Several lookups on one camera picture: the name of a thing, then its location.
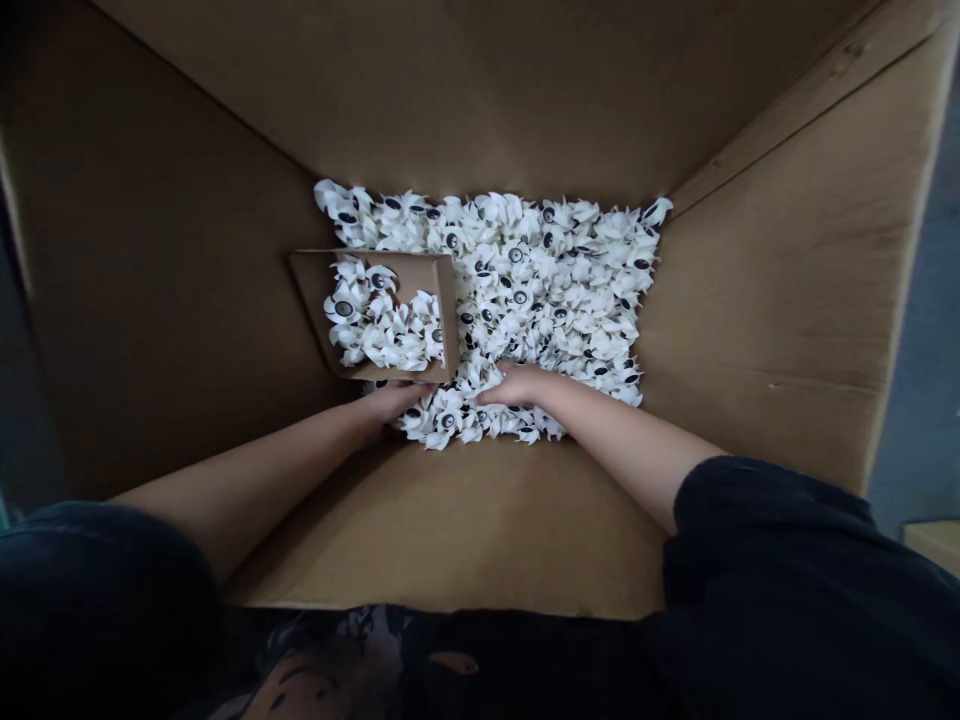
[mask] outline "small cardboard box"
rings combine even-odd
[[[440,303],[440,328],[443,332],[441,363],[433,360],[422,372],[408,372],[395,367],[377,367],[369,360],[355,367],[344,367],[340,362],[343,349],[330,342],[333,323],[323,311],[323,302],[336,289],[335,270],[331,265],[347,256],[360,258],[367,267],[384,265],[397,274],[394,299],[409,303],[418,290],[436,295]],[[457,338],[457,292],[453,261],[448,255],[424,255],[375,250],[298,250],[290,253],[300,296],[313,325],[317,343],[334,375],[350,380],[417,380],[445,383],[453,379],[460,365],[460,346]]]

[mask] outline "cardboard edge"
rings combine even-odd
[[[746,128],[677,188],[673,219],[745,172],[929,39],[955,0],[889,0],[874,8]]]
[[[438,256],[433,264],[434,280],[440,289],[440,318],[443,328],[443,358],[446,361],[447,382],[453,380],[460,367],[460,318],[457,315],[457,285],[453,259],[449,255]]]

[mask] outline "cardboard flap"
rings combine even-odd
[[[330,478],[238,571],[232,603],[535,610],[663,607],[665,536],[576,443],[378,447]]]
[[[318,176],[636,206],[875,0],[96,0]]]

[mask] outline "floor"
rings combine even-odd
[[[877,525],[960,517],[960,68],[920,233],[868,497]]]

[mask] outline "cardboard box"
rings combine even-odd
[[[286,256],[318,177],[677,203],[645,407],[863,492],[948,97],[955,0],[23,4],[3,185],[71,493],[355,395]],[[381,446],[238,573],[253,605],[631,618],[662,533],[571,441]]]
[[[340,362],[343,349],[330,342],[333,323],[323,311],[323,301],[336,289],[335,272],[330,264],[347,255],[360,258],[367,267],[384,265],[396,273],[397,291],[394,299],[409,303],[423,290],[436,295],[440,305],[440,329],[443,332],[443,357],[446,362],[434,360],[422,372],[407,372],[399,368],[377,367],[367,361],[355,367],[344,367]],[[377,252],[371,250],[300,250],[290,254],[290,268],[303,298],[327,366],[334,375],[350,380],[416,380],[445,383],[453,380],[460,366],[460,340],[457,335],[457,288],[453,260],[449,255],[426,255],[404,252]]]

